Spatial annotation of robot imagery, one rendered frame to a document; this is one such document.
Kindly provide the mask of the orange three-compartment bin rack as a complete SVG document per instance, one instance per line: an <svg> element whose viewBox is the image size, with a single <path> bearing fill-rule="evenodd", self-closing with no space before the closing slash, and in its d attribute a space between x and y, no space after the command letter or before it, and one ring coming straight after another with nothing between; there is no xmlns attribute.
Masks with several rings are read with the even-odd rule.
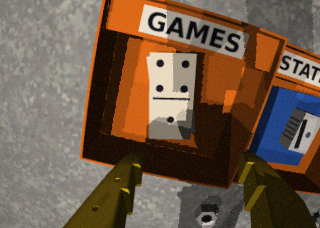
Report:
<svg viewBox="0 0 320 228"><path fill-rule="evenodd" d="M80 159L114 167L142 152L143 174L222 189L239 184L240 154L272 86L320 97L320 56L287 41L171 0L102 0ZM197 54L190 140L149 139L149 52ZM320 128L299 166L268 164L295 192L320 195Z"/></svg>

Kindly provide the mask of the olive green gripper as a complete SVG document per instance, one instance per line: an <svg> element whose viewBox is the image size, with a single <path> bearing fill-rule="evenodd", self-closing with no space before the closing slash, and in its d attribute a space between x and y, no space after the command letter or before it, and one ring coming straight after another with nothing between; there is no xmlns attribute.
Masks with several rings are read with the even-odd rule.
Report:
<svg viewBox="0 0 320 228"><path fill-rule="evenodd" d="M142 171L142 152L124 156L63 228L125 228ZM244 210L250 212L251 228L317 228L303 199L258 155L240 154L238 183L244 185Z"/></svg>

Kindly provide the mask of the white hex nut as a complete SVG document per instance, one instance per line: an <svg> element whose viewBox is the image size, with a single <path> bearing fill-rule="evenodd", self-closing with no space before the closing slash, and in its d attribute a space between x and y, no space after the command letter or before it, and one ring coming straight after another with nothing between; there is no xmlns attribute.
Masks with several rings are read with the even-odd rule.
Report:
<svg viewBox="0 0 320 228"><path fill-rule="evenodd" d="M211 225L217 219L211 204L200 205L194 212L200 225Z"/></svg>

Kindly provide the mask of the blue block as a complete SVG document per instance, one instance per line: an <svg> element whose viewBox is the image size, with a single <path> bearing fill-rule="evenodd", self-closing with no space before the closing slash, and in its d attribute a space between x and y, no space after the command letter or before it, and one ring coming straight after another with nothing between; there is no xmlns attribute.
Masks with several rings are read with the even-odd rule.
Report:
<svg viewBox="0 0 320 228"><path fill-rule="evenodd" d="M294 108L320 117L320 98L272 86L248 152L266 162L298 166L303 153L290 151L278 142Z"/></svg>

